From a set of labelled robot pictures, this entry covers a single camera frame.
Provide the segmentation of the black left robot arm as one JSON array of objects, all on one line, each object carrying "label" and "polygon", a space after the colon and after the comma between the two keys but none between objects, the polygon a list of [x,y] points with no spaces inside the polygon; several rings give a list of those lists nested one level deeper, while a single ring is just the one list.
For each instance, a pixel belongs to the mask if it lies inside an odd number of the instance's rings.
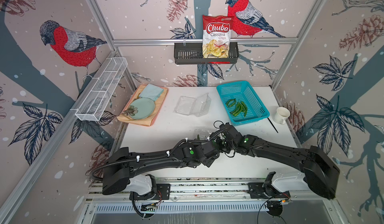
[{"label": "black left robot arm", "polygon": [[215,140],[181,140],[170,150],[135,153],[121,148],[112,154],[103,167],[103,195],[123,191],[130,179],[151,171],[167,168],[195,168],[201,164],[210,167],[220,156]]}]

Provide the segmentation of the black left arm base bracket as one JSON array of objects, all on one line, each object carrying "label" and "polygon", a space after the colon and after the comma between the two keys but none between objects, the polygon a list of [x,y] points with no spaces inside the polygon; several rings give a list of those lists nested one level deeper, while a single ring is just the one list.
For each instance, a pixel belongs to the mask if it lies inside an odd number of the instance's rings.
[{"label": "black left arm base bracket", "polygon": [[139,175],[130,179],[127,186],[130,200],[135,201],[160,201],[169,200],[171,193],[170,184],[158,184],[153,175]]}]

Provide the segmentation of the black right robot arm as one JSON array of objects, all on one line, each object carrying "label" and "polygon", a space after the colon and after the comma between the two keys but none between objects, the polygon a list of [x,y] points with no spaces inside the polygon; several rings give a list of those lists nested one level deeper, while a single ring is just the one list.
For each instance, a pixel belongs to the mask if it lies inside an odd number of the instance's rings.
[{"label": "black right robot arm", "polygon": [[235,153],[265,158],[290,166],[305,175],[305,182],[315,194],[328,200],[336,197],[340,169],[316,146],[293,148],[266,141],[253,135],[242,135],[229,123],[209,136],[222,153]]}]

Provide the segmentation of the clear clamshell container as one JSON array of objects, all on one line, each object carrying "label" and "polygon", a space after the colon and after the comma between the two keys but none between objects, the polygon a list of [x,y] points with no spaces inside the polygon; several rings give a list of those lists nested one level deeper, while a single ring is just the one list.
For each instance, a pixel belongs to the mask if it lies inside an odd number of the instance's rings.
[{"label": "clear clamshell container", "polygon": [[208,140],[213,132],[211,130],[205,129],[195,129],[194,139],[196,140]]},{"label": "clear clamshell container", "polygon": [[177,105],[174,109],[174,113],[196,117],[201,117],[209,112],[211,105],[211,98],[209,94],[203,94],[197,98],[180,96]]}]

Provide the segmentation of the green pepper bunch container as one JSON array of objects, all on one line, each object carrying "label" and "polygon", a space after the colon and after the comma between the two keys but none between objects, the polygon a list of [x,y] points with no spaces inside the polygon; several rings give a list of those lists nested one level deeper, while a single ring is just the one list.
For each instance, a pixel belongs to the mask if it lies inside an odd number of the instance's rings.
[{"label": "green pepper bunch container", "polygon": [[230,111],[230,114],[234,117],[237,117],[240,114],[243,114],[244,117],[246,117],[248,113],[248,107],[246,106],[245,102],[243,101],[237,101],[236,99],[230,99],[226,102],[227,108],[233,108]]}]

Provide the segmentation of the black right arm base bracket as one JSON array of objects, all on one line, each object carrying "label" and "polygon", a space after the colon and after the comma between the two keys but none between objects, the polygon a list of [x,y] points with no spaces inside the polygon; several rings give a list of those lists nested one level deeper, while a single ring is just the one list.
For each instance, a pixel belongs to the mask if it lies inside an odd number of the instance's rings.
[{"label": "black right arm base bracket", "polygon": [[263,183],[253,182],[248,183],[247,193],[251,199],[290,199],[291,195],[289,191],[280,192],[272,185],[272,179],[276,172],[270,172]]}]

